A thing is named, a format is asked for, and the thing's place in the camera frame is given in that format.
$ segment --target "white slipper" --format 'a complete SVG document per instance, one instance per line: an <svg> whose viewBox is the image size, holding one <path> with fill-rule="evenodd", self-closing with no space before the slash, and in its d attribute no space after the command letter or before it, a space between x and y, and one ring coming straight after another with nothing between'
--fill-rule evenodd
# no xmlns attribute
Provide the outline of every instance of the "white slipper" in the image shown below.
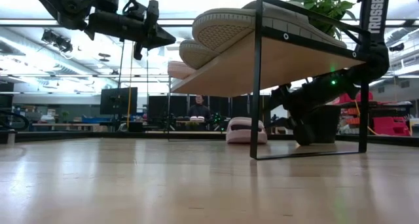
<svg viewBox="0 0 419 224"><path fill-rule="evenodd" d="M202 46L195 40L187 39L181 42L179 46L179 55L189 67L199 69L217 57L219 53Z"/></svg>
<svg viewBox="0 0 419 224"><path fill-rule="evenodd" d="M170 61L168 64L168 75L176 79L185 79L195 71L183 62Z"/></svg>
<svg viewBox="0 0 419 224"><path fill-rule="evenodd" d="M208 10L195 18L192 35L203 46L222 53L255 30L255 5L256 1L253 1L243 9ZM344 42L312 26L307 16L270 4L264 4L263 7L265 27L346 48Z"/></svg>

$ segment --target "wooden floor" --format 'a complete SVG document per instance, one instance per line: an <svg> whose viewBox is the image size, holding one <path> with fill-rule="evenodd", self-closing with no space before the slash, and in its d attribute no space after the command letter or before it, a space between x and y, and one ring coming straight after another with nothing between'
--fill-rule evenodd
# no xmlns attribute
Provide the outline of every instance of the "wooden floor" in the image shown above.
<svg viewBox="0 0 419 224"><path fill-rule="evenodd" d="M355 143L265 153L356 149ZM419 220L419 149L256 162L223 141L83 139L0 149L0 223L400 223Z"/></svg>

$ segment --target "wooden shelf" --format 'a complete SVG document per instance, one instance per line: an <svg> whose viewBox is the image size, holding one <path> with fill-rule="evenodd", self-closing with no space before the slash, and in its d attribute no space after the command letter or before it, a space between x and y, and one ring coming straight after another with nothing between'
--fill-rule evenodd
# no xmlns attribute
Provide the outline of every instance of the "wooden shelf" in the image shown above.
<svg viewBox="0 0 419 224"><path fill-rule="evenodd" d="M324 45L307 39L307 41ZM253 92L255 33L237 42L185 80L173 93L234 97ZM353 67L361 60L262 37L261 89Z"/></svg>

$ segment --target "potted plant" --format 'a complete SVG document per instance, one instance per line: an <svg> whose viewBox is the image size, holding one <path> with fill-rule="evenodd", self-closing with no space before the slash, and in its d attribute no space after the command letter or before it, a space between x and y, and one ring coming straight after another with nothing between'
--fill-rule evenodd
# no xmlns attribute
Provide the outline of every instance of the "potted plant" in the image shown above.
<svg viewBox="0 0 419 224"><path fill-rule="evenodd" d="M62 111L61 115L63 116L63 122L67 123L67 117L70 115L68 111Z"/></svg>
<svg viewBox="0 0 419 224"><path fill-rule="evenodd" d="M354 3L342 0L290 0L302 3L308 10L317 12L324 16L333 18L335 20L341 20L345 14L349 15L352 19L356 19L355 15L349 11L353 7ZM320 31L330 35L331 37L338 37L341 39L342 36L339 30L331 25L324 22L320 22L314 19L309 19L310 23L318 28Z"/></svg>

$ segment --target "man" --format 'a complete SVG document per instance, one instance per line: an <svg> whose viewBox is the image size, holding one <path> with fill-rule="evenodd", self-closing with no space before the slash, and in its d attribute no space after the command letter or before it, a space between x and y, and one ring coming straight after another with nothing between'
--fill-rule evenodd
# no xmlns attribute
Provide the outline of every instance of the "man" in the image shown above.
<svg viewBox="0 0 419 224"><path fill-rule="evenodd" d="M204 99L201 95L197 95L195 97L196 104L193 105L188 111L188 117L204 117L206 120L211 118L210 110L205 106L202 105L204 103Z"/></svg>

